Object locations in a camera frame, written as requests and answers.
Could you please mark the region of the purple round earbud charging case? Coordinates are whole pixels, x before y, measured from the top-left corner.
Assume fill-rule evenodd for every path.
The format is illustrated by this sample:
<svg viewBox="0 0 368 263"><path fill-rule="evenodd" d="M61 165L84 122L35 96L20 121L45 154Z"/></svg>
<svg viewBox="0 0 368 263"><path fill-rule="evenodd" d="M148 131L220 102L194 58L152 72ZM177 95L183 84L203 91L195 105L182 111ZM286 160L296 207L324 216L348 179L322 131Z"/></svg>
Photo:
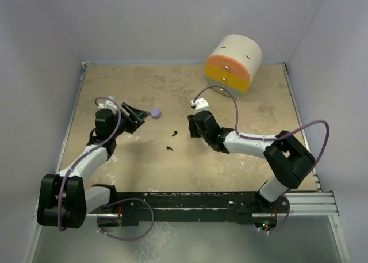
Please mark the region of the purple round earbud charging case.
<svg viewBox="0 0 368 263"><path fill-rule="evenodd" d="M162 115L162 113L161 113L160 109L155 108L155 109L151 110L151 117L153 119L158 119L161 115Z"/></svg>

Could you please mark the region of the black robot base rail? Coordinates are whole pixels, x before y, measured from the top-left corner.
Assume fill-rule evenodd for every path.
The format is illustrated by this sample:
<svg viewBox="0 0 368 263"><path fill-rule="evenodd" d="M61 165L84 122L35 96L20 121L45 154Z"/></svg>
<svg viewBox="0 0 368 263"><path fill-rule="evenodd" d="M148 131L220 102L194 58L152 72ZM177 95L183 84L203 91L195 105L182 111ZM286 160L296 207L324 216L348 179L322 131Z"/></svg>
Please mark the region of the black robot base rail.
<svg viewBox="0 0 368 263"><path fill-rule="evenodd" d="M98 217L118 217L122 226L138 222L234 222L241 225L263 223L289 212L286 197L269 203L256 191L248 192L118 192L113 201L121 205L100 206Z"/></svg>

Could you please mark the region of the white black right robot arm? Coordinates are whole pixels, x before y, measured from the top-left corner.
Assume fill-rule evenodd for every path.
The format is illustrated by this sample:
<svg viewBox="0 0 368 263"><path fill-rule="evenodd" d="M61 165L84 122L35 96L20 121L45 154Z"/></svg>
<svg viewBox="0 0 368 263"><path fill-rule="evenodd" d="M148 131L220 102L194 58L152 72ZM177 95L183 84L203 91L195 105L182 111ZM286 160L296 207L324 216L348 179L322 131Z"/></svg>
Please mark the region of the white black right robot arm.
<svg viewBox="0 0 368 263"><path fill-rule="evenodd" d="M315 164L314 156L293 135L282 140L265 142L260 136L240 137L234 129L220 127L207 110L187 116L192 138L203 138L212 150L220 153L246 154L267 161L273 175L261 186L256 207L269 212L276 199L297 189Z"/></svg>

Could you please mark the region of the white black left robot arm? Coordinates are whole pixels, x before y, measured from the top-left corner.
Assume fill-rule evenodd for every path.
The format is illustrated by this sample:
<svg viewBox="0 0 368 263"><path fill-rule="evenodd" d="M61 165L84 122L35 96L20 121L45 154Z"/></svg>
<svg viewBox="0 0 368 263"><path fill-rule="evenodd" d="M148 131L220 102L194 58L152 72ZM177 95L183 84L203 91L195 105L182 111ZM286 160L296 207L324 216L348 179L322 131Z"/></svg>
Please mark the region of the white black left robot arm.
<svg viewBox="0 0 368 263"><path fill-rule="evenodd" d="M102 208L113 212L118 207L113 185L97 184L85 190L85 182L113 155L118 136L133 134L144 124L149 112L126 103L109 100L99 104L94 128L82 154L65 169L47 174L41 180L37 222L41 226L80 228L88 213Z"/></svg>

